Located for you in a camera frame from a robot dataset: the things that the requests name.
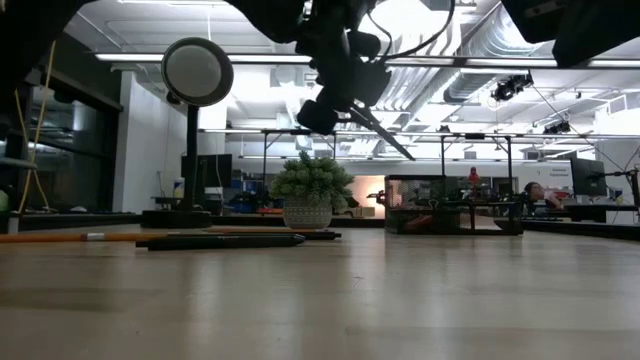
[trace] window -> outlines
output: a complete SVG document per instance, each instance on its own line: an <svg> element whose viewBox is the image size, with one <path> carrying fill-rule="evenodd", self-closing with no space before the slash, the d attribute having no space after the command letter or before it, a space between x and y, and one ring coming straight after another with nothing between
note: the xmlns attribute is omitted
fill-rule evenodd
<svg viewBox="0 0 640 360"><path fill-rule="evenodd" d="M29 149L33 149L43 103L43 88L34 88L29 112ZM110 211L117 114L96 110L63 92L49 90L46 112L36 147L38 179L49 206L68 211ZM44 200L33 181L29 207Z"/></svg>
<svg viewBox="0 0 640 360"><path fill-rule="evenodd" d="M111 144L111 139L105 135L110 132L109 122L117 119L109 119L104 112L58 92L49 90L48 94L45 117L40 129L40 142L96 153L108 153L113 150L114 144ZM42 99L42 89L35 88L31 111L32 138L36 134Z"/></svg>
<svg viewBox="0 0 640 360"><path fill-rule="evenodd" d="M110 171L101 159L38 144L38 179L49 206L67 211L82 206L89 211L110 208ZM42 208L44 200L32 181L29 205Z"/></svg>

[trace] black base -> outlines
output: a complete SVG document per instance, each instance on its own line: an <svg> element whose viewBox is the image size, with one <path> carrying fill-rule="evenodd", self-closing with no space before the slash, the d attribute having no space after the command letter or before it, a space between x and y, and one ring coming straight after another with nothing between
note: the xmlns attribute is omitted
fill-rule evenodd
<svg viewBox="0 0 640 360"><path fill-rule="evenodd" d="M211 227L208 211L148 210L142 212L140 226L150 229L202 229Z"/></svg>

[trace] white wall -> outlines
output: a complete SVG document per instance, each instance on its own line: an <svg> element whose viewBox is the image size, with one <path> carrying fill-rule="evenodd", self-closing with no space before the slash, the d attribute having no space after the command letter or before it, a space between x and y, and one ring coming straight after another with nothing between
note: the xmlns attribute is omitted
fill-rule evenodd
<svg viewBox="0 0 640 360"><path fill-rule="evenodd" d="M154 209L153 196L171 196L186 151L187 119L164 99L142 87L131 72L122 74L114 181L114 211Z"/></svg>

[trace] black cable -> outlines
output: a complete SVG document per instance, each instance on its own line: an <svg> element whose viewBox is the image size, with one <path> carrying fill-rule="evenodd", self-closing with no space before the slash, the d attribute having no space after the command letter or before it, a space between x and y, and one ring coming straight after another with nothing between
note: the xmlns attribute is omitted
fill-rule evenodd
<svg viewBox="0 0 640 360"><path fill-rule="evenodd" d="M389 56L383 56L381 61L387 61L391 59L397 59L400 57L408 56L424 49L427 45L434 42L438 37L440 37L440 35L442 35L443 32L447 30L447 28L449 27L449 24L451 24L451 19L453 19L453 13L455 10L456 10L456 0L449 0L449 16L447 16L447 22L444 24L442 29L440 29L437 33L433 34L429 39L427 39L427 41L421 43L420 45L414 47L413 49L409 49L407 51L403 51L401 53L397 53Z"/></svg>
<svg viewBox="0 0 640 360"><path fill-rule="evenodd" d="M638 145L638 147L636 148L636 151L634 151L633 154L631 154L629 161L627 161L627 164L624 166L624 172L627 172L627 169L629 168L629 164L631 164L631 162L633 161L633 158L636 157L636 154L638 153L638 151L640 151L640 145Z"/></svg>
<svg viewBox="0 0 640 360"><path fill-rule="evenodd" d="M378 25L378 23L375 20L373 20L373 17L371 16L371 11L367 13L367 16L369 17L369 20L371 20L371 23L375 25L375 27L377 27L378 30L380 30L383 34L385 34L389 38L389 45L387 45L387 50L385 50L384 55L382 55L382 57L384 58L389 54L389 51L391 51L391 47L393 46L393 37L391 36L391 33L387 31L387 29Z"/></svg>
<svg viewBox="0 0 640 360"><path fill-rule="evenodd" d="M549 107L551 108L551 110L553 110L553 112L556 114L556 116L558 116L560 119L564 120L564 117L562 117L562 115L560 115L560 112L558 112L558 110L556 110L555 107L553 107L553 105L551 105L551 103L549 103L549 101L540 93L540 91L538 91L538 88L536 88L535 86L531 86L533 88L533 90L535 90L538 95L540 95L540 97L542 98L542 100L544 100L544 102L547 103L547 105L549 105ZM580 134L576 128L573 127L573 125L569 124L569 126L571 127L571 130L575 131L578 135L582 135ZM591 141L589 141L587 138L583 137L582 138L587 144L591 145L591 147L593 147L593 149L595 151L597 151L600 155L602 155L603 157L605 157L607 160L609 160L613 165L615 165L618 169L620 169L621 171L624 171L620 165L618 165L615 161L611 160L611 158L609 156L607 156L607 154L605 154L604 152L602 152L600 149L598 149L595 144L593 144Z"/></svg>

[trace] green succulent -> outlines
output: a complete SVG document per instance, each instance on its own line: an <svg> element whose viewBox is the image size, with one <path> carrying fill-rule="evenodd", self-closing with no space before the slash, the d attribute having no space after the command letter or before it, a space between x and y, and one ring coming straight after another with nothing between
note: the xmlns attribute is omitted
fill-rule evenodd
<svg viewBox="0 0 640 360"><path fill-rule="evenodd" d="M306 198L309 205L331 204L347 207L345 197L352 195L347 185L353 175L332 158L312 159L305 151L299 160L289 160L271 184L271 195L281 198Z"/></svg>

